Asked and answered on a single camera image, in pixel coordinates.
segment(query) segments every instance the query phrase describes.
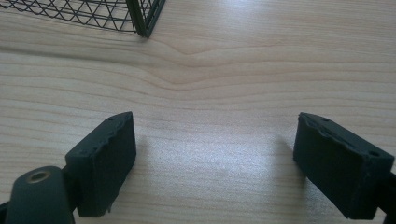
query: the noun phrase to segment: wire cage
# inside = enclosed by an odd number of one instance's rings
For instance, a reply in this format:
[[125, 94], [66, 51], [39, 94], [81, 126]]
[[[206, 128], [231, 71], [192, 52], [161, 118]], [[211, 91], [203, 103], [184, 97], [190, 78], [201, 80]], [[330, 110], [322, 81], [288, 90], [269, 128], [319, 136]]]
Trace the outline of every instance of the wire cage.
[[164, 3], [165, 0], [0, 0], [0, 7], [149, 37]]

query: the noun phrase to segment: wood grain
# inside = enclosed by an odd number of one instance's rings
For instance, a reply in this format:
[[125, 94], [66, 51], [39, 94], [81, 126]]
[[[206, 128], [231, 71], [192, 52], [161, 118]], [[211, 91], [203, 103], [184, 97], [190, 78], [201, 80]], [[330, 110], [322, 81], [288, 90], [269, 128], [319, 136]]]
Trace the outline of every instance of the wood grain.
[[132, 110], [134, 169], [110, 214], [77, 223], [382, 223], [345, 219], [291, 149], [304, 111], [396, 155], [395, 11], [167, 0], [143, 39], [0, 9], [0, 203]]

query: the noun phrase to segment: hole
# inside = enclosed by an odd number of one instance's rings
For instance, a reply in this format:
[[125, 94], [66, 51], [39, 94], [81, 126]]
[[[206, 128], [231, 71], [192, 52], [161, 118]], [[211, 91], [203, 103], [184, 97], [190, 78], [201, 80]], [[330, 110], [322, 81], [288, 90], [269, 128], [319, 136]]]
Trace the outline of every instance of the hole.
[[369, 151], [369, 154], [375, 157], [379, 157], [378, 152], [374, 152], [374, 151]]
[[29, 175], [26, 179], [26, 182], [29, 184], [35, 184], [47, 179], [50, 176], [50, 171], [37, 171], [31, 175]]

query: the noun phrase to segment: black metal frame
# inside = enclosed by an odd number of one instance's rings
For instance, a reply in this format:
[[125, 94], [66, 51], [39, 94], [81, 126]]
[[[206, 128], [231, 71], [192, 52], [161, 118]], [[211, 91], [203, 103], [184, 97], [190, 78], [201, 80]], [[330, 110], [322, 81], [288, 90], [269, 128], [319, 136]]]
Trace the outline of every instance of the black metal frame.
[[165, 0], [4, 0], [0, 7], [150, 37], [164, 3]]

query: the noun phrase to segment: wooden table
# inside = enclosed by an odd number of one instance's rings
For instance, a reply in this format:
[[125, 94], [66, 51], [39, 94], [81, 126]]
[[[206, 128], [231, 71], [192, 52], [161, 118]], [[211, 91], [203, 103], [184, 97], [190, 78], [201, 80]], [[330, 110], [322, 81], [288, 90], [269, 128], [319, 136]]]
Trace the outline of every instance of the wooden table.
[[396, 155], [396, 3], [167, 0], [150, 39], [0, 9], [0, 203], [129, 110], [134, 169], [78, 224], [381, 223], [345, 219], [292, 148], [304, 111]]

